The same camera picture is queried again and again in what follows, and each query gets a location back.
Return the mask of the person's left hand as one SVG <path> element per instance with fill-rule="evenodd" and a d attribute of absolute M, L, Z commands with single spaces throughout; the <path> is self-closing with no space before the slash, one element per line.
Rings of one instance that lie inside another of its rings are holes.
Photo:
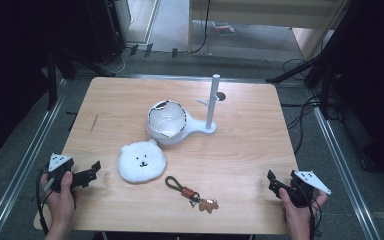
<path fill-rule="evenodd" d="M 60 182 L 60 191 L 45 191 L 48 195 L 47 204 L 51 212 L 52 223 L 46 234 L 46 239 L 66 239 L 74 224 L 75 200 L 71 193 L 73 174 L 66 171 Z"/>

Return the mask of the magazine with red cover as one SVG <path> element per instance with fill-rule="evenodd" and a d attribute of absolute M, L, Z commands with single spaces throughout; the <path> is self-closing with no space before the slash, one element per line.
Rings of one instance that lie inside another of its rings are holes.
<path fill-rule="evenodd" d="M 213 21 L 212 24 L 213 24 L 214 28 L 216 29 L 216 31 L 218 32 L 218 34 L 222 37 L 231 36 L 231 35 L 236 34 L 236 30 L 228 22 Z"/>

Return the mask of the black metal stand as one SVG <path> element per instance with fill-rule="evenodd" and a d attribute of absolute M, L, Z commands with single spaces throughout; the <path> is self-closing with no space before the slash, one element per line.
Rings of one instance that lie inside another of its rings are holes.
<path fill-rule="evenodd" d="M 57 101 L 56 70 L 68 79 L 73 79 L 76 75 L 69 52 L 59 46 L 50 47 L 47 53 L 48 110 L 51 110 Z"/>

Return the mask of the white fluffy bear pouch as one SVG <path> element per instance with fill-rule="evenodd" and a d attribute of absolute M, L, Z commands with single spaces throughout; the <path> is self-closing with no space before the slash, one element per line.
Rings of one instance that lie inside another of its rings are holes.
<path fill-rule="evenodd" d="M 154 139 L 135 142 L 121 148 L 118 169 L 130 183 L 144 183 L 163 174 L 167 160 Z"/>

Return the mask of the person's right hand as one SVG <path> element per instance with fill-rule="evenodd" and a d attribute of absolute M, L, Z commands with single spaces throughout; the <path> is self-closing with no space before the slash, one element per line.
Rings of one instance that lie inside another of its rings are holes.
<path fill-rule="evenodd" d="M 295 207 L 290 200 L 287 191 L 284 189 L 280 189 L 280 198 L 283 204 L 283 212 L 288 233 L 307 232 L 311 234 L 311 229 L 314 226 L 312 219 L 328 200 L 328 195 L 320 191 L 316 198 L 311 202 L 311 208 Z"/>

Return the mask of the black equipment case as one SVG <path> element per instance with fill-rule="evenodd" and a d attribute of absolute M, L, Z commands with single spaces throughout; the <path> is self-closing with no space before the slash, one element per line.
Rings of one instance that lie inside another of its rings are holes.
<path fill-rule="evenodd" d="M 127 47 L 131 22 L 128 0 L 86 0 L 98 48 L 98 61 L 108 63 Z"/>

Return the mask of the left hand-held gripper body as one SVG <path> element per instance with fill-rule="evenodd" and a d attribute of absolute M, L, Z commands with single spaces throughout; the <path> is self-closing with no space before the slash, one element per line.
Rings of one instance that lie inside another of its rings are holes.
<path fill-rule="evenodd" d="M 49 174 L 48 183 L 44 187 L 44 191 L 53 190 L 59 192 L 61 190 L 61 181 L 66 172 L 71 172 L 74 165 L 72 157 L 67 155 L 59 155 L 53 153 L 47 167 Z"/>

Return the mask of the black tripod stand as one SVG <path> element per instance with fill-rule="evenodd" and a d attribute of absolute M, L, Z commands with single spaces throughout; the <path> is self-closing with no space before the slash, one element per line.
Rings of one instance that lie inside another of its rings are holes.
<path fill-rule="evenodd" d="M 328 106 L 329 106 L 329 90 L 330 83 L 333 80 L 335 74 L 333 73 L 333 67 L 328 62 L 325 53 L 320 53 L 316 57 L 304 61 L 301 65 L 281 74 L 280 76 L 267 79 L 267 83 L 281 83 L 295 75 L 309 69 L 308 74 L 304 78 L 304 85 L 307 88 L 320 87 L 321 101 L 321 113 L 325 119 L 328 119 Z"/>

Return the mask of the white stand with bowl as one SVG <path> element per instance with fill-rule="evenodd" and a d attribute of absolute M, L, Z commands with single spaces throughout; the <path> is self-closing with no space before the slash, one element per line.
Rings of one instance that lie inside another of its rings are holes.
<path fill-rule="evenodd" d="M 218 91 L 220 75 L 212 76 L 211 90 L 207 101 L 199 103 L 207 107 L 205 120 L 194 118 L 180 103 L 164 100 L 154 104 L 147 114 L 146 129 L 148 134 L 160 144 L 173 145 L 189 135 L 201 133 L 211 135 L 217 125 L 213 121 L 217 101 L 223 101 L 225 95 Z"/>

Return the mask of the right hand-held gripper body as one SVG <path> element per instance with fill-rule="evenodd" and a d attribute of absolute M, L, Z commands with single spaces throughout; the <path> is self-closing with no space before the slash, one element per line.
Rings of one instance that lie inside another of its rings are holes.
<path fill-rule="evenodd" d="M 331 190 L 316 176 L 313 171 L 291 172 L 290 185 L 281 185 L 285 189 L 293 205 L 298 208 L 308 207 L 313 198 L 314 190 L 321 190 L 330 195 Z"/>

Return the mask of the metal floor rail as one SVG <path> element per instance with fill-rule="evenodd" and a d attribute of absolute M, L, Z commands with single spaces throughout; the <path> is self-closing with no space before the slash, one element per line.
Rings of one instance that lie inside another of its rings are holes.
<path fill-rule="evenodd" d="M 10 175 L 10 181 L 0 197 L 0 232 L 13 209 L 27 176 L 36 161 L 36 157 L 61 108 L 66 95 L 66 88 L 67 81 L 65 79 L 60 80 L 57 84 L 57 93 L 59 96 L 57 97 L 55 105 L 50 110 L 44 112 L 40 125 L 35 130 L 34 136 L 29 142 L 29 146 L 23 154 L 23 157 L 17 162 L 13 173 Z"/>
<path fill-rule="evenodd" d="M 377 226 L 373 220 L 372 214 L 357 186 L 350 168 L 346 162 L 343 151 L 334 134 L 329 120 L 326 120 L 320 110 L 315 111 L 318 125 L 324 135 L 325 141 L 333 157 L 335 166 L 340 175 L 348 198 L 351 202 L 354 214 L 360 224 L 366 240 L 381 240 Z"/>

